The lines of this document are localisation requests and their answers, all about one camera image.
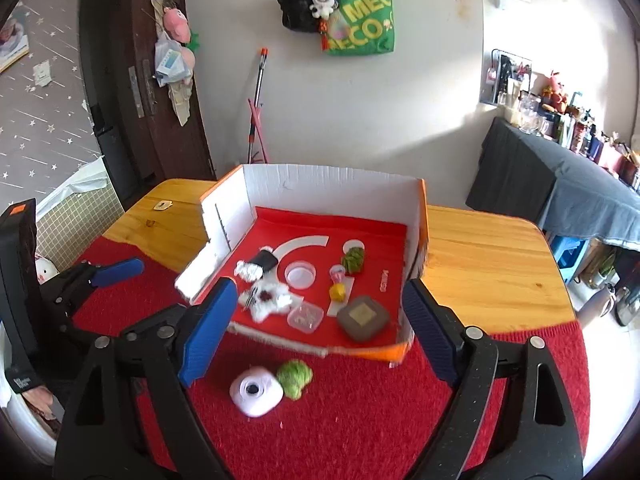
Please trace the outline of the pink plush toy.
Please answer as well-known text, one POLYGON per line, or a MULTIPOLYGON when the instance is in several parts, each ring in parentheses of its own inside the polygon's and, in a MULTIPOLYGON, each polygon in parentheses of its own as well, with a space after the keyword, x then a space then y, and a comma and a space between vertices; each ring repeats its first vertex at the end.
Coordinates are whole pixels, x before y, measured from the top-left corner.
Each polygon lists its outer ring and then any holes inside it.
POLYGON ((180 44, 191 41, 191 29, 186 16, 178 8, 163 8, 163 26, 173 40, 180 44))

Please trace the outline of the pink and yellow small toy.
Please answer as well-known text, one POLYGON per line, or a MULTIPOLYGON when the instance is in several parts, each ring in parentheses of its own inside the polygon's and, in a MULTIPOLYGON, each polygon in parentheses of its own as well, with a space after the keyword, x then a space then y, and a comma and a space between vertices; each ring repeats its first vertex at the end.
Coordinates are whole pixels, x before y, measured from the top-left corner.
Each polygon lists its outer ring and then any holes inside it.
POLYGON ((332 285, 329 290, 329 295, 332 301, 344 302, 346 299, 346 286, 344 284, 344 278, 346 275, 346 269, 341 264, 336 264, 330 269, 330 279, 332 285))

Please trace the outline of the green fuzzy ball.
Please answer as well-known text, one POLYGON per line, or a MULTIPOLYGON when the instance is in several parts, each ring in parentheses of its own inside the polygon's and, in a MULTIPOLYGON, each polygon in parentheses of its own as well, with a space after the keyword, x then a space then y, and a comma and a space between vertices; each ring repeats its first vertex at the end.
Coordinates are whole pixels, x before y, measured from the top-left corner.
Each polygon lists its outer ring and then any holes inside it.
POLYGON ((351 247, 341 258, 341 265, 344 266, 347 274, 359 273, 364 263, 364 249, 362 247, 351 247))
POLYGON ((297 401, 303 395, 306 385, 314 377, 312 369, 302 360, 291 360, 282 364, 277 371, 277 380, 284 395, 290 400, 297 401))

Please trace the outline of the clear round plastic lid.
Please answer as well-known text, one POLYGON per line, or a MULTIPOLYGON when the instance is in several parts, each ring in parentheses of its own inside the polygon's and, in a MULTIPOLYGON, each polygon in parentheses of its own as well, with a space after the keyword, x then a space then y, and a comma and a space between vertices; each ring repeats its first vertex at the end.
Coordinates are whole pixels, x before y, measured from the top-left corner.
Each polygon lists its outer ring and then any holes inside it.
POLYGON ((284 271, 288 286, 298 290, 309 288, 316 280, 316 268, 307 261, 291 262, 284 271))

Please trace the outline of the red knitted table cloth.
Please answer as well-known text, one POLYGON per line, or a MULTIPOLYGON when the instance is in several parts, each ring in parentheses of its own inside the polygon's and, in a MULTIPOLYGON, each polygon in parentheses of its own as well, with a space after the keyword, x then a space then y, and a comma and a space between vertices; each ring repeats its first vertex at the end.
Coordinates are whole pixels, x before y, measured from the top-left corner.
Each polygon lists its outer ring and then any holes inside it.
MULTIPOLYGON (((111 264, 138 257, 144 272, 99 289, 74 315, 82 330, 117 336, 124 328, 161 308, 181 302, 177 273, 134 245, 97 238, 78 258, 111 264)), ((585 452, 589 434, 590 392, 582 330, 577 321, 545 327, 562 376, 585 452)), ((496 380, 466 468, 489 457, 489 447, 506 388, 496 380)), ((188 395, 210 442, 235 479, 403 479, 431 437, 450 397, 418 344, 398 367, 351 356, 302 356, 226 333, 207 375, 188 395), (283 400, 262 417, 250 418, 234 405, 232 382, 252 366, 273 373, 290 359, 312 369, 312 381, 297 401, 283 400)), ((154 460, 175 470, 148 389, 142 382, 137 413, 154 460)))

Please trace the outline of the orange white cardboard box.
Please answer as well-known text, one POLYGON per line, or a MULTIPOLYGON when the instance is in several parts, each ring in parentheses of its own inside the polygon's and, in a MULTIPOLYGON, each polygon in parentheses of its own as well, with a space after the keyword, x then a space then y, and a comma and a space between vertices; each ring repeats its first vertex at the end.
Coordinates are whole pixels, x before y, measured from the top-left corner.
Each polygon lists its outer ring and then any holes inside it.
POLYGON ((354 168, 308 165, 242 165, 200 198, 206 243, 175 281, 189 304, 198 304, 217 278, 234 278, 239 260, 269 246, 279 259, 267 276, 288 285, 285 268, 310 262, 317 271, 309 288, 288 286, 298 304, 324 310, 312 334, 288 326, 286 315, 254 323, 236 307, 229 328, 265 344, 328 356, 356 356, 399 364, 413 344, 401 307, 401 289, 425 268, 428 244, 424 180, 354 168), (346 274, 348 302, 369 296, 390 314, 390 322, 365 342, 352 340, 337 324, 343 307, 332 301, 330 269, 351 247, 362 247, 361 271, 346 274))

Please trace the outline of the plastic bag on door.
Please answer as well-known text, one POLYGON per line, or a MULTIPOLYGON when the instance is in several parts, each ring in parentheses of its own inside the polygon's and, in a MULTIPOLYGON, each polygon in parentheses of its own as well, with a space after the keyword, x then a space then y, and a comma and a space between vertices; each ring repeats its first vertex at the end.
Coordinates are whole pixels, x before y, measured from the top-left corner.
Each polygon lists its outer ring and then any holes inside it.
POLYGON ((154 77, 160 87, 175 82, 187 84, 194 73, 195 55, 163 32, 155 44, 154 63, 154 77))

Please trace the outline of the mop with orange tip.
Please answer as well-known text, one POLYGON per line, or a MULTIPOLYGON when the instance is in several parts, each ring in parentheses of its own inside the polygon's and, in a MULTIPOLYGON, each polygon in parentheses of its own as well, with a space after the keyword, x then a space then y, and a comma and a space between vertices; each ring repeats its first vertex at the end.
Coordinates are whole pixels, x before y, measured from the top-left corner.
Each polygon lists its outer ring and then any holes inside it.
POLYGON ((260 104, 268 53, 267 48, 260 50, 254 96, 247 101, 250 108, 250 128, 248 128, 246 156, 248 164, 254 164, 255 162, 266 164, 268 162, 264 135, 262 134, 262 104, 260 104))

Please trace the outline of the white plush keychain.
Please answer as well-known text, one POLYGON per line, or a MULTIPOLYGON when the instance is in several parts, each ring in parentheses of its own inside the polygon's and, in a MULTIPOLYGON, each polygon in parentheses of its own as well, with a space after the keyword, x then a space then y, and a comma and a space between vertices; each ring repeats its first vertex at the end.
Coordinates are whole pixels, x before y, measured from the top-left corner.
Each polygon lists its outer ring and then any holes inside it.
POLYGON ((311 0, 309 10, 313 18, 326 21, 337 7, 338 2, 336 0, 311 0))

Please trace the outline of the small beige tag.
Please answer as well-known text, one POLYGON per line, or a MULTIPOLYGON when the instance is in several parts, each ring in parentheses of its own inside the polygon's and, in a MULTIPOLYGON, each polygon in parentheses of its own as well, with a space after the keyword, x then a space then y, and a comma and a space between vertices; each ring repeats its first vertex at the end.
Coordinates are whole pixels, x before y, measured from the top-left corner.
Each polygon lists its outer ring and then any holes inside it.
POLYGON ((171 206, 172 206, 171 200, 160 200, 154 205, 153 209, 155 211, 165 211, 169 209, 171 206))

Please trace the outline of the white fluffy scrunchie with bow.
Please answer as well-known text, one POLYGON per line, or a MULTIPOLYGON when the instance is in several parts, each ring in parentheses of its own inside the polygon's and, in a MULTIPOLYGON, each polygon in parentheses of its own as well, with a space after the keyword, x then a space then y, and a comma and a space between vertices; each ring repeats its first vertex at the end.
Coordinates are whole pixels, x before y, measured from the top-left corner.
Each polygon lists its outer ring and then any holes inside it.
POLYGON ((255 282, 245 300, 245 307, 250 310, 254 323, 262 323, 272 314, 288 313, 292 304, 293 296, 288 285, 269 280, 255 282))

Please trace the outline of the green tote bag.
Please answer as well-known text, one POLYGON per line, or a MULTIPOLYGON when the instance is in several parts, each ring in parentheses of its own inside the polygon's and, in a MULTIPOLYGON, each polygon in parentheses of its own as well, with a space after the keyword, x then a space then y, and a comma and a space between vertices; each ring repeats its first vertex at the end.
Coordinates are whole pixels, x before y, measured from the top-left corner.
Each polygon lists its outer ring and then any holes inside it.
POLYGON ((322 51, 335 56, 365 56, 395 50, 394 0, 334 0, 320 18, 322 51))

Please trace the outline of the dark wooden door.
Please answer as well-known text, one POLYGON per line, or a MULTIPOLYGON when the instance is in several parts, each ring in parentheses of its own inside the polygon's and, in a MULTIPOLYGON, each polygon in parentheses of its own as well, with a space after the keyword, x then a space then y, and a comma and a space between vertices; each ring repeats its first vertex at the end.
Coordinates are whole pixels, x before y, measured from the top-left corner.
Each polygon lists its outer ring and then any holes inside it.
MULTIPOLYGON (((183 6, 184 0, 172 0, 183 6)), ((171 178, 213 180, 198 97, 180 120, 155 78, 160 0, 79 0, 82 79, 92 130, 122 206, 171 178)))

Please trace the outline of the blue covered side table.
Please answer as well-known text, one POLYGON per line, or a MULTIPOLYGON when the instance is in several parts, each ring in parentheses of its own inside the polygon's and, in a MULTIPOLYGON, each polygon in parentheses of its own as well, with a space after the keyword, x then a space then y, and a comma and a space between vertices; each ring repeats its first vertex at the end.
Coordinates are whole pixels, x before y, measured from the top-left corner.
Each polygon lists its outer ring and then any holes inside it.
POLYGON ((554 235, 639 249, 639 194, 589 159, 496 117, 466 206, 554 235))

